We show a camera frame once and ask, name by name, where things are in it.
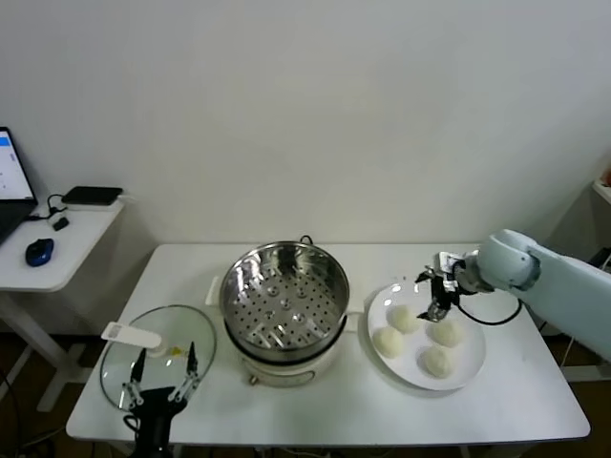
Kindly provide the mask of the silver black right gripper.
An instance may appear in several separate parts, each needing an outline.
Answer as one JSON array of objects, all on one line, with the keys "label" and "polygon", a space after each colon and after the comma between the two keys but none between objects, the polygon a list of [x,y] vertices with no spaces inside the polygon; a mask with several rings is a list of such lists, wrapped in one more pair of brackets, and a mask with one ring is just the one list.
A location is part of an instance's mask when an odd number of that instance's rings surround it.
[{"label": "silver black right gripper", "polygon": [[445,319],[452,307],[452,293],[463,289],[461,279],[466,268],[462,255],[439,252],[433,256],[433,268],[426,268],[415,282],[431,281],[431,302],[418,319]]}]

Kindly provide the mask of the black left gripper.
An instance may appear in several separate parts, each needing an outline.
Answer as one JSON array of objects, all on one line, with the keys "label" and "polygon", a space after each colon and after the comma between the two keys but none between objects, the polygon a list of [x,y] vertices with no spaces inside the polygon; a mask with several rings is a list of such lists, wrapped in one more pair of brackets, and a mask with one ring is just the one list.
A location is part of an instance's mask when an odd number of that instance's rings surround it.
[{"label": "black left gripper", "polygon": [[136,406],[136,417],[140,421],[162,418],[171,421],[186,408],[189,400],[200,384],[198,358],[195,343],[191,342],[187,353],[186,375],[176,387],[158,387],[140,392],[144,371],[146,351],[141,350],[134,362],[128,383],[124,383],[129,406]]}]

